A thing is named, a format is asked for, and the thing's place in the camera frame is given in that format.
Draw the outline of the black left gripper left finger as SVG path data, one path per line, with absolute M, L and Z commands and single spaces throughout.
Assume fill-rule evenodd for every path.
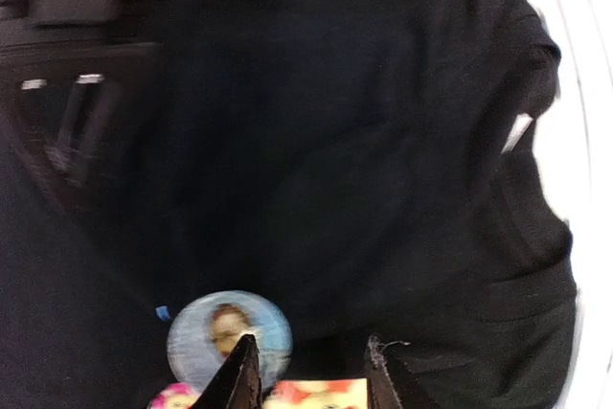
M 262 386 L 255 336 L 241 336 L 192 409 L 261 409 Z

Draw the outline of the black t-shirt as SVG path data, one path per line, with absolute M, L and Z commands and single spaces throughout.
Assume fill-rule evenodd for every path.
M 163 0 L 148 34 L 106 208 L 55 207 L 1 129 L 3 407 L 146 407 L 221 291 L 285 316 L 278 382 L 362 378 L 374 334 L 442 408 L 556 405 L 577 288 L 513 133 L 558 87 L 528 0 Z

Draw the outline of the pink yellow flower brooch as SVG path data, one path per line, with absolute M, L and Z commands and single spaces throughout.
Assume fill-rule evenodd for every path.
M 153 398 L 149 402 L 147 409 L 189 409 L 200 396 L 201 393 L 192 385 L 177 382 L 169 385 Z

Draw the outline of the orange yellow flower brooch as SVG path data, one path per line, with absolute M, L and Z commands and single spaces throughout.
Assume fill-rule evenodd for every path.
M 368 407 L 367 380 L 283 380 L 264 409 L 361 409 Z

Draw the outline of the round blue pin badge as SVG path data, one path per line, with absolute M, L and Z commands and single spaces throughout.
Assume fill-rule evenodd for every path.
M 209 294 L 176 315 L 167 340 L 172 373 L 204 390 L 245 334 L 256 340 L 262 388 L 272 389 L 290 361 L 291 329 L 274 304 L 245 291 Z

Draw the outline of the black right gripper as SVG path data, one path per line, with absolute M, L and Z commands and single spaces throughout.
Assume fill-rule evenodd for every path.
M 1 129 L 57 208 L 106 208 L 146 113 L 163 0 L 1 0 Z

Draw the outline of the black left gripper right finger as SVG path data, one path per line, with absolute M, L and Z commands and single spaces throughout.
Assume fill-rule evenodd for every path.
M 433 408 L 434 399 L 402 361 L 390 351 L 395 345 L 400 345 L 400 342 L 383 343 L 374 334 L 369 337 L 364 366 L 368 407 Z

